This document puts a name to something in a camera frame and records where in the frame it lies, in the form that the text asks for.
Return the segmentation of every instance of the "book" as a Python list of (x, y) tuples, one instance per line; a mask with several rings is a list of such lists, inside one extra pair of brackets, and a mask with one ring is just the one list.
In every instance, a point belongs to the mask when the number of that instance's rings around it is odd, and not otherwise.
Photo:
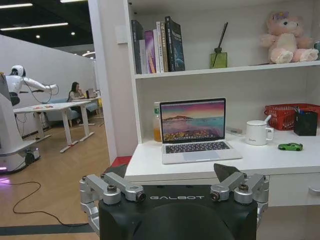
[(185, 58), (182, 46), (181, 26), (170, 16), (165, 17), (168, 68), (170, 72), (184, 71)]
[(162, 38), (161, 38), (161, 22), (156, 22), (156, 33), (158, 37), (158, 51), (159, 51), (159, 65), (160, 65), (160, 73), (164, 73), (164, 57), (162, 51)]
[(165, 24), (164, 21), (160, 22), (160, 30), (161, 30), (161, 47), (162, 47), (163, 71), (166, 73), (166, 72), (169, 72), (169, 69), (168, 69), (166, 24)]
[(144, 32), (145, 40), (145, 55), (146, 55), (146, 68), (148, 74), (156, 73), (156, 58), (155, 58), (155, 44), (154, 44), (154, 31)]
[(146, 42), (144, 39), (139, 40), (140, 47), (140, 65), (141, 65), (141, 73), (147, 74), (147, 57), (146, 57)]
[(154, 44), (155, 71), (156, 73), (160, 73), (159, 44), (158, 44), (157, 29), (153, 29), (153, 44)]
[(137, 20), (131, 20), (132, 40), (134, 50), (135, 73), (141, 74), (141, 59), (139, 40), (144, 39), (144, 28)]

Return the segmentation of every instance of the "ceiling light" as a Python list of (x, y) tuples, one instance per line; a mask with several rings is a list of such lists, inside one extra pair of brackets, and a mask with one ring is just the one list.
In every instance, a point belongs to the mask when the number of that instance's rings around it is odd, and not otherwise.
[(82, 1), (87, 1), (87, 0), (60, 0), (61, 3), (73, 3), (73, 2), (82, 2)]
[(12, 30), (22, 30), (22, 29), (40, 29), (40, 28), (51, 28), (51, 27), (66, 26), (66, 25), (68, 25), (68, 23), (67, 22), (63, 22), (63, 23), (34, 25), (34, 26), (7, 27), (7, 28), (0, 28), (0, 30), (1, 31), (12, 31)]
[(91, 54), (95, 54), (95, 53), (96, 53), (95, 51), (87, 52), (87, 53), (82, 54), (82, 57), (85, 57), (85, 56), (88, 56), (88, 55), (91, 55)]
[(31, 7), (32, 3), (21, 3), (21, 4), (10, 4), (10, 5), (0, 5), (0, 9), (11, 9), (11, 8), (21, 8), (21, 7)]

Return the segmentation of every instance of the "desktop wallpaper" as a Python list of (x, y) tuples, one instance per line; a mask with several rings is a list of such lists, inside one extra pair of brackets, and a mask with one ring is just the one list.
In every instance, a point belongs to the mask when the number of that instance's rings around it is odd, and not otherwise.
[(162, 105), (163, 141), (223, 137), (224, 115), (223, 101)]

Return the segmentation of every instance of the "orange juice bottle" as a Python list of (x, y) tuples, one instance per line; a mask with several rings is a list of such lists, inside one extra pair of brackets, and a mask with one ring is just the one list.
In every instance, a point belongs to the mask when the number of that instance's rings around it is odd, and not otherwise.
[(153, 139), (157, 142), (161, 142), (159, 102), (154, 103)]

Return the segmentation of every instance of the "light blue sofa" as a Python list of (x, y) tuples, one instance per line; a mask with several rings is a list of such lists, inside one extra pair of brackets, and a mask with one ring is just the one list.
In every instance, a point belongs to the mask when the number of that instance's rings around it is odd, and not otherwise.
[[(48, 104), (58, 104), (58, 103), (66, 103), (68, 98), (61, 98), (61, 99), (53, 99), (48, 102)], [(95, 102), (91, 102), (86, 105), (86, 109), (92, 113), (93, 111), (98, 109), (98, 105)], [(48, 111), (46, 112), (46, 116), (49, 122), (55, 121), (62, 121), (62, 114), (60, 111)], [(80, 114), (77, 113), (75, 110), (71, 110), (71, 108), (67, 109), (66, 116), (68, 120), (72, 121), (80, 117)]]

